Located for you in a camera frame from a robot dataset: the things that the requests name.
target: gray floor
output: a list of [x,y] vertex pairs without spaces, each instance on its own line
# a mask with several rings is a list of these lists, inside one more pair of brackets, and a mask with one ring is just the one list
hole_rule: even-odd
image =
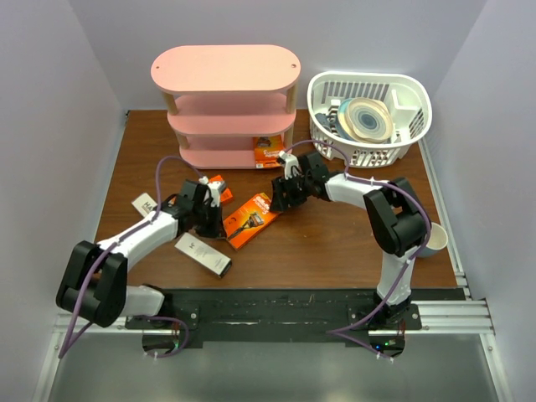
[[155,362],[143,356],[141,335],[87,334],[61,362],[50,400],[497,400],[478,336],[407,338],[394,364],[311,343],[206,343]]

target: white wall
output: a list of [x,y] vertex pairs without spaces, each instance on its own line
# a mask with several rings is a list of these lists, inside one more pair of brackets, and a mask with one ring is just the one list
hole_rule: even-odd
[[518,402],[534,400],[536,3],[489,0],[433,99],[428,143],[473,296]]
[[0,400],[31,400],[73,245],[92,239],[123,112],[67,0],[0,5]]
[[272,43],[324,70],[413,75],[435,92],[485,0],[70,0],[125,109],[165,108],[149,74],[181,44]]

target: stack of plates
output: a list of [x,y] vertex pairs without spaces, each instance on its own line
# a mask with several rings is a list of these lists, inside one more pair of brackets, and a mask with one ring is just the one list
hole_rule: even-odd
[[386,142],[394,131],[387,106],[369,98],[344,100],[338,108],[335,126],[342,138],[369,144]]

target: pink shelf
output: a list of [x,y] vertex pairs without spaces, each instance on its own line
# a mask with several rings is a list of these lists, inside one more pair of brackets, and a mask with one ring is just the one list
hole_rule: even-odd
[[286,113],[286,96],[268,94],[183,95],[177,115],[167,114],[173,130],[189,136],[271,137],[292,126],[296,112]]
[[180,148],[181,157],[199,169],[255,169],[253,139],[202,138],[188,139],[190,147]]
[[151,77],[174,95],[265,92],[290,88],[300,69],[295,54],[273,44],[179,46],[157,57]]

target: wooden shelf leg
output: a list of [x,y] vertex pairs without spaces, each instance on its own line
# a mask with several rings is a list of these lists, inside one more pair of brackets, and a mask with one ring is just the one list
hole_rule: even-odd
[[286,90],[286,112],[294,113],[296,110],[298,83],[296,82],[291,88]]
[[178,113],[177,105],[175,105],[175,98],[171,94],[166,92],[162,93],[164,100],[166,101],[167,111],[170,115],[176,115]]
[[184,135],[182,135],[182,134],[180,134],[180,133],[178,133],[178,132],[176,132],[176,131],[175,131],[175,135],[177,136],[177,139],[178,139],[178,145],[179,145],[182,149],[188,149],[188,148],[190,148],[190,144],[189,144],[189,142],[188,142],[188,139],[187,139]]
[[290,145],[292,145],[293,135],[294,135],[294,125],[290,126],[290,128],[285,131],[285,134],[283,134],[283,145],[285,146],[285,149],[287,149]]

